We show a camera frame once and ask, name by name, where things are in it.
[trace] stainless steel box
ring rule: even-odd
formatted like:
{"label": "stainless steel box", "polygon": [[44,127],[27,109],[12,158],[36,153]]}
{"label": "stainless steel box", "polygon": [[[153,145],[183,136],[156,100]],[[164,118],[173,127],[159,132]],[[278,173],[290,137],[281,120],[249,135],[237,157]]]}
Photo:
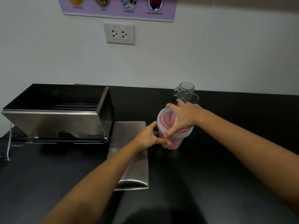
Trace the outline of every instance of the stainless steel box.
{"label": "stainless steel box", "polygon": [[40,142],[106,143],[114,107],[108,86],[32,84],[2,114]]}

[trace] clear plastic container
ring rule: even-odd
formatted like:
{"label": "clear plastic container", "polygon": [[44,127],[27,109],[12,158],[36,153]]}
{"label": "clear plastic container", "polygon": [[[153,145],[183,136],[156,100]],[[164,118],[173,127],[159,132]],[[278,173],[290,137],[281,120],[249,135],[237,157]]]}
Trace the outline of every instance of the clear plastic container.
{"label": "clear plastic container", "polygon": [[176,115],[174,111],[170,108],[164,108],[160,111],[157,118],[157,127],[159,129],[159,138],[166,139],[171,142],[170,146],[163,145],[164,148],[168,150],[177,149],[182,143],[185,137],[188,137],[193,127],[185,130],[178,131],[172,135],[172,137],[166,137],[165,133],[173,126],[176,121]]}

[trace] socket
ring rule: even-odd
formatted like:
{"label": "socket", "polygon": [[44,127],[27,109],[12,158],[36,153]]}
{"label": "socket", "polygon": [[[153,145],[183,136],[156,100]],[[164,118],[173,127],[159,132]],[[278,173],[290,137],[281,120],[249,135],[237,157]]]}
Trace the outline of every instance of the socket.
{"label": "socket", "polygon": [[107,43],[135,45],[134,25],[104,24]]}

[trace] right hand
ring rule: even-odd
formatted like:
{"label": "right hand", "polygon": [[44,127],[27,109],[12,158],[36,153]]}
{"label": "right hand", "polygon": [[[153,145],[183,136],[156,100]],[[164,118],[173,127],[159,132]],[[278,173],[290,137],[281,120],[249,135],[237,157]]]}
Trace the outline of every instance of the right hand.
{"label": "right hand", "polygon": [[171,137],[177,131],[195,126],[200,116],[200,111],[204,110],[197,104],[184,103],[181,100],[178,101],[178,106],[168,103],[166,107],[172,109],[176,114],[176,121],[170,130],[166,132],[167,137]]}

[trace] purple poster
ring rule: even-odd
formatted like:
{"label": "purple poster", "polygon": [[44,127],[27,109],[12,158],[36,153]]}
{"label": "purple poster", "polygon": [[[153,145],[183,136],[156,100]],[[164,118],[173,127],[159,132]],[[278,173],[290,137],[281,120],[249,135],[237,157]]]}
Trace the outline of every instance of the purple poster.
{"label": "purple poster", "polygon": [[174,22],[177,0],[58,0],[65,15]]}

